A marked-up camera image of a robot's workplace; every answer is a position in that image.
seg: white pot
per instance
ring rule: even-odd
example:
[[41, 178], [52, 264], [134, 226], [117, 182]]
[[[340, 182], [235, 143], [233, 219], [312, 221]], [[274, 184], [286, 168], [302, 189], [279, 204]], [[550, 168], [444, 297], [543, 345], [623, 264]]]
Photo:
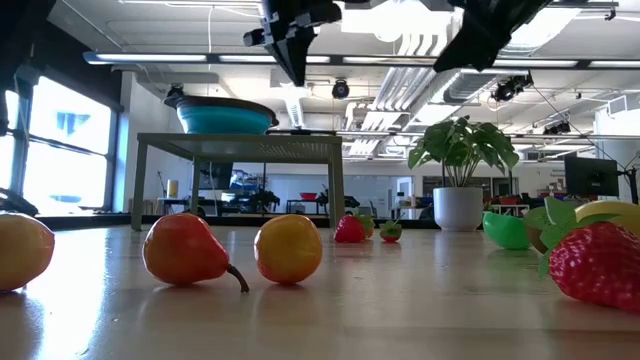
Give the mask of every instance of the white pot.
[[442, 230], [474, 231], [482, 223], [482, 189], [435, 189], [433, 207], [436, 223]]

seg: shelf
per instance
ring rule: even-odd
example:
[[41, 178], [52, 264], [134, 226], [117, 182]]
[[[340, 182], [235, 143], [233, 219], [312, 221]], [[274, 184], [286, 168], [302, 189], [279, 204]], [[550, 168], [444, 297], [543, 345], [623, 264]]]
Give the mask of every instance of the shelf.
[[342, 137], [140, 133], [138, 141], [187, 160], [328, 164]]

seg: floor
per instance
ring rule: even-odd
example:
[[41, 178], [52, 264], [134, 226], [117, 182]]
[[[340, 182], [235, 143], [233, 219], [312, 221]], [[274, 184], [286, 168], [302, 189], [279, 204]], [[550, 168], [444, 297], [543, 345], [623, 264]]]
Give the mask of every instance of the floor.
[[408, 230], [397, 245], [326, 239], [316, 274], [270, 284], [255, 228], [214, 228], [231, 276], [165, 287], [128, 228], [57, 233], [54, 260], [0, 296], [3, 359], [637, 359], [640, 316], [581, 304], [538, 280], [533, 250], [482, 233]]

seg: yellow fruit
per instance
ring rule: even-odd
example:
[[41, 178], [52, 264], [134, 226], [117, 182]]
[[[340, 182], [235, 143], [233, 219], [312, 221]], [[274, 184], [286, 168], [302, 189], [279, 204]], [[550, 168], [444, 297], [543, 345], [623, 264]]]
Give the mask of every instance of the yellow fruit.
[[322, 261], [318, 229], [311, 220], [300, 215], [269, 220], [258, 232], [255, 245], [260, 273], [284, 285], [306, 279]]
[[21, 214], [0, 215], [0, 293], [19, 289], [42, 274], [53, 256], [54, 235]]
[[640, 206], [622, 201], [594, 201], [576, 208], [578, 221], [597, 214], [616, 214], [612, 223], [620, 225], [640, 238]]

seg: teal bowl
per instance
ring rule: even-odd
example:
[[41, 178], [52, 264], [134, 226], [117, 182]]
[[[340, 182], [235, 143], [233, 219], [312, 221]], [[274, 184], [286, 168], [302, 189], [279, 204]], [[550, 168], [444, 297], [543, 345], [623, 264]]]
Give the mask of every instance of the teal bowl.
[[250, 101], [183, 96], [175, 107], [187, 134], [264, 135], [278, 125], [271, 109]]
[[531, 246], [520, 218], [486, 212], [482, 224], [489, 239], [498, 246], [509, 250], [524, 250]]

